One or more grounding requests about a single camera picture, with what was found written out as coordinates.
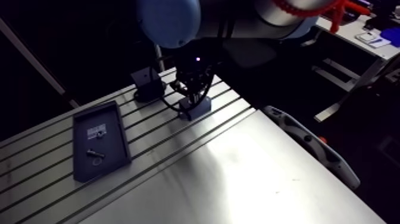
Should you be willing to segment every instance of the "red cable chain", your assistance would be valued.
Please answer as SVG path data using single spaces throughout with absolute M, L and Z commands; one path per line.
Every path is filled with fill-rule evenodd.
M 330 4 L 324 6 L 323 8 L 319 8 L 316 10 L 302 10 L 297 8 L 290 3 L 286 2 L 286 0 L 272 0 L 281 10 L 295 15 L 297 17 L 313 17 L 325 13 L 328 10 L 334 10 L 334 16 L 332 18 L 332 26 L 330 27 L 330 31 L 332 33 L 336 33 L 339 30 L 339 24 L 342 21 L 342 17 L 345 12 L 345 4 L 347 0 L 335 0 Z

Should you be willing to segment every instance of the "screw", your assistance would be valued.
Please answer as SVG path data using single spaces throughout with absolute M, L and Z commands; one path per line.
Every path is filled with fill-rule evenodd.
M 97 138 L 103 138 L 104 132 L 100 130 L 97 132 L 96 135 L 97 135 Z
M 104 154 L 97 153 L 91 148 L 86 151 L 86 155 L 93 156 L 93 157 L 100 157 L 100 158 L 104 158 L 105 157 Z

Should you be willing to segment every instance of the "metal sheet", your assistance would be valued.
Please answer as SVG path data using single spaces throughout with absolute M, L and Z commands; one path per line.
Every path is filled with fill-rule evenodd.
M 330 58 L 325 58 L 324 60 L 322 60 L 324 63 L 334 67 L 335 69 L 341 71 L 342 73 L 345 73 L 347 76 L 353 78 L 353 79 L 359 79 L 360 76 L 356 73 L 354 73 L 352 70 L 344 67 L 343 65 L 333 61 Z
M 324 77 L 325 79 L 331 81 L 333 84 L 337 85 L 338 87 L 342 88 L 344 91 L 350 92 L 350 90 L 354 87 L 353 79 L 343 82 L 338 77 L 332 75 L 331 73 L 317 67 L 313 66 L 312 70 L 319 74 L 320 76 Z
M 152 156 L 148 156 L 147 159 L 151 160 L 152 162 L 159 162 L 159 164 L 153 169 L 151 169 L 148 173 L 142 176 L 138 176 L 136 179 L 129 179 L 117 188 L 113 189 L 111 192 L 102 195 L 97 200 L 93 201 L 92 203 L 88 204 L 87 206 L 83 207 L 82 209 L 78 210 L 75 213 L 67 216 L 60 222 L 64 223 L 76 223 L 83 218 L 87 217 L 89 214 L 96 212 L 100 208 L 106 206 L 110 202 L 114 201 L 115 199 L 124 195 L 128 190 L 135 188 L 138 185 L 143 184 L 147 179 L 151 178 L 153 175 L 156 175 L 160 172 L 160 170 L 170 166 L 177 160 L 186 157 L 188 154 L 192 153 L 194 150 L 199 148 L 200 146 L 204 145 L 206 142 L 210 141 L 218 137 L 221 133 L 228 130 L 232 126 L 234 126 L 237 122 L 241 121 L 248 115 L 254 112 L 253 108 L 247 108 L 241 112 L 239 112 L 235 117 L 232 117 L 225 122 L 223 122 L 220 126 L 215 127 L 212 132 L 206 133 L 201 135 L 198 139 L 193 140 L 189 144 L 185 145 L 182 148 L 179 148 L 174 154 L 171 154 L 168 157 L 163 159 L 155 158 L 157 157 L 155 154 Z M 38 221 L 40 219 L 33 218 L 32 221 Z
M 168 82 L 171 82 L 172 80 L 174 80 L 174 78 L 175 78 L 174 73 L 169 73 L 168 75 L 163 77 L 163 81 L 168 83 Z M 132 105 L 135 105 L 135 108 L 136 108 L 136 104 L 130 103 L 132 101 L 132 96 L 135 91 L 136 90 L 131 88 L 131 91 L 128 91 L 121 95 L 115 96 L 114 98 L 105 97 L 104 99 L 102 99 L 101 101 L 99 101 L 96 104 L 105 103 L 105 102 L 108 102 L 111 100 L 116 100 L 117 103 L 119 103 L 120 105 L 128 104 L 129 105 L 128 107 L 133 107 Z M 172 92 L 171 89 L 166 90 L 167 94 L 170 92 Z M 7 158 L 9 156 L 12 156 L 12 155 L 18 153 L 18 152 L 28 150 L 31 147 L 36 146 L 37 144 L 46 142 L 48 139 L 51 139 L 52 137 L 61 134 L 62 131 L 69 130 L 72 127 L 71 116 L 74 113 L 76 113 L 78 111 L 82 111 L 83 109 L 89 108 L 96 104 L 90 103 L 89 105 L 85 105 L 76 110 L 73 110 L 74 111 L 73 113 L 70 113 L 68 116 L 60 118 L 60 121 L 44 128 L 44 129 L 39 129 L 39 130 L 31 133 L 30 135 L 27 135 L 23 139 L 19 139 L 18 141 L 15 141 L 11 144 L 3 146 L 0 149 L 0 161 L 4 160 L 5 158 Z
M 170 73 L 169 75 L 163 77 L 163 81 L 170 82 L 174 79 L 174 74 Z M 117 96 L 113 98 L 120 105 L 126 104 L 133 99 L 133 91 L 128 91 L 125 94 Z M 101 101 L 102 103 L 108 102 L 112 99 L 106 99 Z M 13 184 L 15 181 L 19 181 L 21 178 L 18 178 L 18 175 L 14 175 L 11 172 L 15 172 L 17 169 L 22 168 L 26 165 L 30 165 L 32 162 L 39 163 L 39 161 L 44 160 L 44 163 L 41 163 L 41 166 L 44 166 L 46 163 L 54 162 L 57 160 L 45 160 L 46 158 L 52 157 L 51 155 L 57 155 L 58 150 L 62 150 L 65 148 L 66 144 L 71 143 L 72 140 L 72 118 L 67 117 L 66 119 L 61 120 L 60 122 L 53 124 L 46 129 L 42 129 L 38 132 L 32 134 L 33 136 L 39 135 L 43 139 L 37 139 L 37 137 L 31 138 L 31 136 L 27 136 L 26 138 L 19 140 L 11 145 L 8 145 L 7 148 L 1 149 L 0 154 L 4 157 L 9 157 L 2 162 L 0 162 L 0 191 L 4 188 L 5 183 L 8 185 Z M 29 145 L 26 150 L 21 150 L 18 145 L 26 146 L 31 143 L 33 139 L 37 141 L 33 145 Z M 33 169 L 30 172 L 38 172 L 40 166 L 30 166 Z
M 257 111 L 81 223 L 384 221 Z
M 173 74 L 174 75 L 175 71 L 176 71 L 175 68 L 171 68 L 171 69 L 168 69 L 168 70 L 160 73 L 160 76 L 163 77 L 163 76 L 167 76 L 169 74 Z M 14 136 L 12 136 L 12 137 L 0 142 L 0 148 L 4 148 L 7 145 L 10 145 L 10 144 L 13 144 L 14 142 L 22 140 L 22 139 L 28 137 L 29 135 L 31 135 L 31 134 L 33 134 L 35 132 L 38 132 L 38 131 L 40 131 L 40 130 L 42 130 L 44 128 L 48 128 L 48 127 L 56 124 L 57 122 L 60 122 L 61 120 L 72 116 L 74 113 L 76 113 L 78 111 L 82 111 L 82 110 L 84 110 L 86 108 L 89 108 L 89 107 L 92 107 L 94 105 L 98 105 L 98 104 L 104 103 L 106 101 L 112 100 L 115 97 L 119 97 L 119 96 L 123 96 L 124 97 L 124 96 L 126 96 L 125 95 L 126 92 L 132 91 L 132 90 L 134 90 L 134 88 L 135 88 L 135 85 L 127 86 L 127 87 L 125 87 L 125 88 L 123 88 L 123 89 L 121 89 L 119 91 L 113 92 L 113 93 L 111 93 L 111 94 L 109 94 L 109 95 L 107 95 L 105 97 L 102 97 L 100 99 L 94 100 L 94 101 L 92 101 L 92 102 L 90 102 L 88 104 L 85 104 L 85 105 L 77 108 L 77 109 L 71 110 L 69 112 L 66 112 L 66 113 L 60 115 L 60 116 L 54 117 L 53 119 L 50 119 L 50 120 L 48 120 L 46 122 L 43 122 L 43 123 L 41 123 L 39 125 L 36 125 L 35 127 L 31 127 L 30 129 L 25 130 L 24 132 L 21 132 L 21 133 L 19 133 L 17 135 L 14 135 Z
M 247 105 L 244 106 L 246 107 L 244 107 L 242 111 L 249 110 Z M 215 122 L 212 120 L 212 118 L 207 119 L 207 121 Z M 218 121 L 218 123 L 223 124 L 226 121 L 229 122 L 230 120 L 226 117 L 226 119 L 220 120 Z M 201 129 L 201 126 L 192 126 L 188 132 L 183 132 L 180 136 L 177 136 L 170 141 L 173 141 L 176 144 L 178 140 L 184 140 L 180 147 L 176 148 L 176 150 L 178 150 L 181 147 L 185 147 L 185 145 L 188 145 L 190 141 L 198 142 L 201 135 L 193 135 L 192 131 L 202 131 Z M 170 144 L 163 144 L 160 145 L 160 148 L 169 148 L 169 146 Z M 97 180 L 96 183 L 88 185 L 81 191 L 76 192 L 68 198 L 65 198 L 65 200 L 54 204 L 51 208 L 45 210 L 43 213 L 29 219 L 27 223 L 54 223 L 58 221 L 61 215 L 68 217 L 69 214 L 72 214 L 74 216 L 74 212 L 79 211 L 79 208 L 81 207 L 85 208 L 84 206 L 88 205 L 88 201 L 90 201 L 91 203 L 95 203 L 98 199 L 101 200 L 104 196 L 107 196 L 108 194 L 113 194 L 114 191 L 121 186 L 125 186 L 128 183 L 137 180 L 140 176 L 144 175 L 144 173 L 156 169 L 157 166 L 153 167 L 153 165 L 157 162 L 163 161 L 162 158 L 157 157 L 157 149 L 155 150 L 155 152 L 149 155 L 139 157 L 138 159 L 133 161 L 130 167 L 125 167 L 124 169 L 113 173 L 112 176 L 105 176 L 102 179 Z
M 124 126 L 127 128 L 128 140 L 131 140 L 131 151 L 136 154 L 138 153 L 137 150 L 141 152 L 146 150 L 138 147 L 147 147 L 147 149 L 151 148 L 152 151 L 155 151 L 162 147 L 170 148 L 172 145 L 176 146 L 179 141 L 176 142 L 176 139 L 171 137 L 174 135 L 185 135 L 185 141 L 197 141 L 198 136 L 211 133 L 208 133 L 207 130 L 219 129 L 219 124 L 224 123 L 224 121 L 231 122 L 232 118 L 237 119 L 236 115 L 240 111 L 248 110 L 249 105 L 229 89 L 225 83 L 221 83 L 220 79 L 216 77 L 214 86 L 209 91 L 209 96 L 214 98 L 212 104 L 213 112 L 194 122 L 182 122 L 176 119 L 176 112 L 166 110 L 163 104 L 157 102 L 146 105 L 129 104 L 126 107 Z M 170 93 L 167 97 L 170 102 L 181 98 L 179 95 L 173 94 L 172 91 Z M 128 105 L 126 101 L 132 100 L 124 100 L 121 97 L 123 96 L 118 96 L 116 99 L 119 99 L 118 103 L 122 104 L 122 107 Z M 146 156 L 137 156 L 132 166 L 118 171 L 118 173 L 121 173 L 120 175 L 112 173 L 93 183 L 93 185 L 91 183 L 77 183 L 71 175 L 72 145 L 70 144 L 71 135 L 68 133 L 69 131 L 70 129 L 64 135 L 55 135 L 42 141 L 40 144 L 43 145 L 40 148 L 37 146 L 38 150 L 42 150 L 39 152 L 40 157 L 38 158 L 35 157 L 37 154 L 34 151 L 31 152 L 31 148 L 29 148 L 8 159 L 15 158 L 15 163 L 11 172 L 0 177 L 1 223 L 25 222 L 30 221 L 31 218 L 42 219 L 42 214 L 47 216 L 47 213 L 51 213 L 52 217 L 52 219 L 44 220 L 47 223 L 69 217 L 72 212 L 75 212 L 75 209 L 80 209 L 80 206 L 87 206 L 88 203 L 95 200 L 96 194 L 103 194 L 109 191 L 110 187 L 118 186 L 117 180 L 120 182 L 126 181 L 127 178 L 132 177 L 131 172 L 134 172 L 135 175 L 144 175 L 142 172 L 154 164 L 154 161 L 148 160 Z M 124 170 L 127 169 L 130 170 L 130 175 L 124 173 Z M 108 178 L 114 179 L 114 177 L 116 180 L 106 181 Z M 90 193 L 87 197 L 76 196 L 87 193 Z M 65 203 L 77 204 L 68 207 L 69 209 L 64 208 L 60 213 L 56 208 Z
M 213 101 L 215 110 L 218 110 L 222 106 L 226 105 L 228 102 L 233 101 L 235 98 L 239 97 L 234 91 L 226 92 L 228 89 L 229 87 L 225 83 L 219 83 L 218 85 L 215 85 L 213 86 L 213 88 L 210 89 L 208 95 L 211 98 L 216 97 L 215 100 Z M 220 97 L 217 97 L 219 93 L 224 93 L 224 92 L 225 94 L 223 94 Z M 137 111 L 132 115 L 138 117 L 138 120 L 144 119 L 147 116 L 151 116 L 151 114 L 141 113 L 141 111 L 142 110 Z M 156 113 L 157 111 L 149 110 L 148 112 Z M 142 122 L 126 130 L 128 140 L 130 140 L 130 138 L 137 138 L 137 136 L 139 135 L 142 136 L 142 138 L 137 138 L 135 142 L 131 143 L 130 148 L 138 149 L 140 147 L 145 147 L 143 149 L 146 149 L 147 147 L 152 146 L 152 144 L 157 143 L 158 141 L 161 141 L 164 138 L 168 137 L 168 135 L 165 135 L 165 133 L 172 132 L 173 129 L 171 127 L 174 127 L 175 130 L 179 130 L 180 128 L 183 128 L 189 124 L 188 122 L 179 123 L 180 121 L 179 119 L 176 119 L 175 122 L 168 124 L 165 123 L 167 121 L 166 117 L 176 118 L 177 117 L 176 112 L 171 110 L 164 110 L 162 113 L 157 114 L 150 121 Z M 149 130 L 157 126 L 160 126 L 161 133 L 164 134 L 158 135 L 160 133 L 160 130 L 157 129 L 148 133 L 147 136 L 144 135 L 145 132 L 148 132 Z M 151 144 L 148 144 L 147 139 L 151 139 Z M 36 191 L 39 191 L 41 188 L 51 185 L 54 181 L 57 181 L 60 177 L 65 175 L 71 175 L 73 171 L 72 144 L 68 144 L 65 147 L 66 147 L 66 149 L 64 149 L 65 152 L 62 151 L 61 153 L 57 154 L 57 155 L 66 154 L 65 156 L 54 158 L 54 160 L 52 161 L 47 161 L 48 163 L 56 164 L 55 166 L 53 166 L 53 164 L 50 164 L 49 166 L 52 166 L 51 169 L 46 169 L 44 172 L 38 175 L 34 175 L 34 177 L 22 183 L 19 183 L 16 186 L 11 185 L 11 183 L 14 182 L 18 183 L 18 180 L 16 180 L 16 178 L 10 178 L 7 186 L 12 186 L 12 188 L 0 194 L 0 211 L 2 211 L 2 209 L 6 208 L 10 204 L 17 203 L 20 200 L 29 197 Z

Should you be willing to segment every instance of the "metal tray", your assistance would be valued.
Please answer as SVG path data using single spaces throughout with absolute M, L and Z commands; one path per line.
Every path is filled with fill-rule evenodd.
M 73 148 L 74 179 L 79 182 L 106 175 L 130 163 L 121 114 L 115 101 L 74 115 Z

